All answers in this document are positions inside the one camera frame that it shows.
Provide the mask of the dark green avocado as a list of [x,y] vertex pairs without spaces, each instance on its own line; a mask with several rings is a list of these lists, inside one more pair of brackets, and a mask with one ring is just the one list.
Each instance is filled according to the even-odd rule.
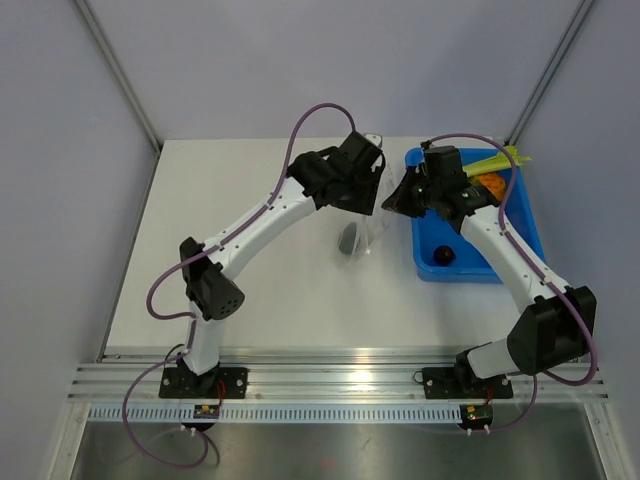
[[358,224],[351,222],[345,226],[338,239],[338,250],[346,256],[356,253],[360,243],[360,233]]

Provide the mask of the clear zip top bag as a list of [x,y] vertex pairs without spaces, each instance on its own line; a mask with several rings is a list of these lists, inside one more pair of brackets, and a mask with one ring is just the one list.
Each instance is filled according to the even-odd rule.
[[[332,260],[341,268],[348,265],[363,261],[369,257],[374,248],[379,243],[380,237],[385,233],[391,224],[392,214],[381,208],[381,204],[393,192],[395,187],[395,176],[393,169],[386,164],[381,175],[379,190],[377,193],[376,203],[373,214],[364,216],[355,213],[340,212],[338,216],[338,230],[335,236],[335,247],[333,249]],[[351,222],[358,224],[360,233],[360,243],[356,253],[352,256],[346,256],[338,250],[338,239],[345,228]]]

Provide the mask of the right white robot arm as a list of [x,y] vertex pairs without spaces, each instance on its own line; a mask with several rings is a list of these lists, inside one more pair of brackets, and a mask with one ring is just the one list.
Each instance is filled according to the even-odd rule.
[[508,220],[508,200],[469,181],[458,148],[425,141],[421,151],[422,161],[407,167],[383,209],[410,218],[434,213],[448,223],[484,257],[519,312],[505,338],[457,355],[456,389],[476,396],[497,377],[549,375],[552,368],[584,355],[590,366],[576,383],[590,382],[598,366],[593,292],[586,286],[572,287],[534,252]]

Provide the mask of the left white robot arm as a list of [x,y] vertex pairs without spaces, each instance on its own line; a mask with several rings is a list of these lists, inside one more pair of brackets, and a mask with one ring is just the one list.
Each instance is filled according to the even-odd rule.
[[245,301],[235,278],[286,229],[323,207],[371,215],[386,166],[382,144],[377,134],[352,132],[339,146],[304,152],[263,203],[202,243],[182,242],[182,278],[195,320],[180,382],[191,396],[203,398],[215,388],[220,324]]

